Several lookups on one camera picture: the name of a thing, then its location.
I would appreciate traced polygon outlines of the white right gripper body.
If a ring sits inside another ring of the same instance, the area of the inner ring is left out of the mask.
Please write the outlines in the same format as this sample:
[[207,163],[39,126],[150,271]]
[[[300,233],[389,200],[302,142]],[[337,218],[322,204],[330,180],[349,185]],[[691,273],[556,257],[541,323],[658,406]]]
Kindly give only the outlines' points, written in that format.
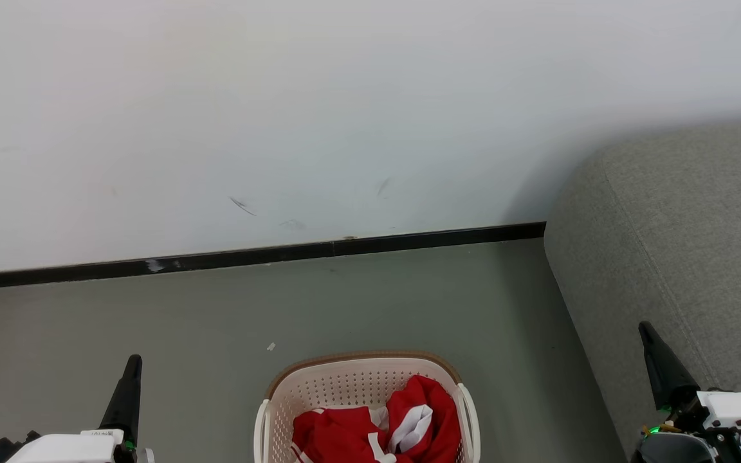
[[683,387],[657,404],[667,419],[644,427],[632,462],[741,462],[741,392]]

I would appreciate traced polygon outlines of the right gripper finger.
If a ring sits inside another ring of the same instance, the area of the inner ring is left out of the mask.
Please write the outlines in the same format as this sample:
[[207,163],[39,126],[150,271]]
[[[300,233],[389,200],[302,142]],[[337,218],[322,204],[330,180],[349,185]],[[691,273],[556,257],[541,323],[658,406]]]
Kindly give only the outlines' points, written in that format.
[[680,410],[697,397],[698,383],[653,325],[639,323],[646,371],[657,410]]

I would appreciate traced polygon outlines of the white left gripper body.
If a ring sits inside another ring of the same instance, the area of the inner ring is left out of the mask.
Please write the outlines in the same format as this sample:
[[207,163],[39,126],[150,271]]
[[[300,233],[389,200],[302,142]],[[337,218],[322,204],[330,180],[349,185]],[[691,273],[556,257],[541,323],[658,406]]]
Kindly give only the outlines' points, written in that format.
[[30,437],[8,462],[153,462],[149,448],[138,448],[121,429]]

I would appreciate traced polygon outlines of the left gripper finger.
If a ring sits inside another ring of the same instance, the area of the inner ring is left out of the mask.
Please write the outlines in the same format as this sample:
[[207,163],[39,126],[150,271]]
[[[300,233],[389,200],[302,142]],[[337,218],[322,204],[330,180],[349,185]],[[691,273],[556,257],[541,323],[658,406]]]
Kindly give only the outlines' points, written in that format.
[[141,391],[142,357],[133,354],[127,358],[99,428],[122,430],[125,443],[138,444]]

